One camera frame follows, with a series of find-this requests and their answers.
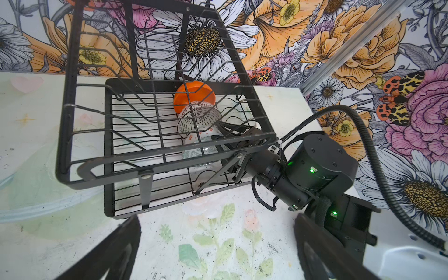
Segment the green patterned ceramic bowl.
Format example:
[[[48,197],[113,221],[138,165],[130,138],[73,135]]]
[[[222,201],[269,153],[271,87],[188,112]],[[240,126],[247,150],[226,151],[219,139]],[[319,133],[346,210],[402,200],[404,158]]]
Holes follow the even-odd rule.
[[[222,133],[218,130],[217,127],[213,126],[210,129],[199,132],[199,133],[189,133],[184,140],[186,145],[188,144],[199,144],[204,142],[212,141],[213,136],[221,137]],[[183,159],[196,158],[203,155],[212,155],[217,154],[219,151],[228,151],[229,149],[225,145],[206,145],[204,147],[189,149],[183,152]]]

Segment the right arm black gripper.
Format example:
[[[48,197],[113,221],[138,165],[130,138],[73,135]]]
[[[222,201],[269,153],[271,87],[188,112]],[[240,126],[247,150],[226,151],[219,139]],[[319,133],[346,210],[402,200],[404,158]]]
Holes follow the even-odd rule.
[[[217,152],[228,152],[228,151],[236,151],[246,152],[246,154],[239,159],[236,163],[234,163],[231,167],[227,168],[226,171],[228,173],[234,174],[232,180],[235,183],[239,183],[243,176],[246,174],[245,168],[248,162],[251,160],[250,154],[254,154],[254,152],[249,152],[249,149],[252,147],[258,147],[265,145],[266,149],[273,149],[276,151],[280,147],[280,139],[275,136],[274,138],[262,138],[259,140],[255,140],[254,137],[256,135],[260,135],[263,131],[255,126],[249,126],[247,124],[232,124],[224,121],[217,121],[215,123],[216,132],[220,134],[217,136],[212,136],[211,139],[213,141],[224,140],[230,138],[237,138],[237,141],[224,143],[220,145],[215,145]]]

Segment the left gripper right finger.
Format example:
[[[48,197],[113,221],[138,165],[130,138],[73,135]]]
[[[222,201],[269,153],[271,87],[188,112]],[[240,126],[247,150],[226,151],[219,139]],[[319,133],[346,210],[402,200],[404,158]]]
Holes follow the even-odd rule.
[[[295,219],[297,255],[307,280],[376,280],[378,277],[348,254],[306,215]]]

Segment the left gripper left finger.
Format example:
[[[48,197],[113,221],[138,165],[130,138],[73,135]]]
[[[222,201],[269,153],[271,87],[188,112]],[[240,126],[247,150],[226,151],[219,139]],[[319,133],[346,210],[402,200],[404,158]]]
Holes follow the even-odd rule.
[[[129,280],[141,240],[141,225],[136,215],[126,219],[58,280]]]

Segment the orange plastic bowl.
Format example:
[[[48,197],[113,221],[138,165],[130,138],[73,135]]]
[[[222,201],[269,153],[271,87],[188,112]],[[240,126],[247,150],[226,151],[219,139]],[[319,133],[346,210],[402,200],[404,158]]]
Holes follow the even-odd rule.
[[[207,103],[214,105],[216,96],[207,84],[195,80],[183,83],[176,91],[173,99],[173,108],[180,114],[188,105]]]

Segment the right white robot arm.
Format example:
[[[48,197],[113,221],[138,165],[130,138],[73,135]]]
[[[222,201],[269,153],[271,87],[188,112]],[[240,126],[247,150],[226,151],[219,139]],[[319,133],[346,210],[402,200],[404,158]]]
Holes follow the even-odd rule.
[[[445,280],[448,254],[391,214],[350,196],[356,160],[322,131],[298,135],[290,159],[269,150],[245,156],[252,189],[299,211],[295,234],[308,280]]]

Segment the white bowl dark radial pattern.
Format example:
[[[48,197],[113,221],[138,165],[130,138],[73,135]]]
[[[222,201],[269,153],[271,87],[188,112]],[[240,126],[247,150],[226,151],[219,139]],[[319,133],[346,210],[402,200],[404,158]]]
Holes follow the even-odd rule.
[[[181,135],[202,132],[211,128],[221,118],[220,111],[214,105],[195,101],[179,114],[177,131]]]

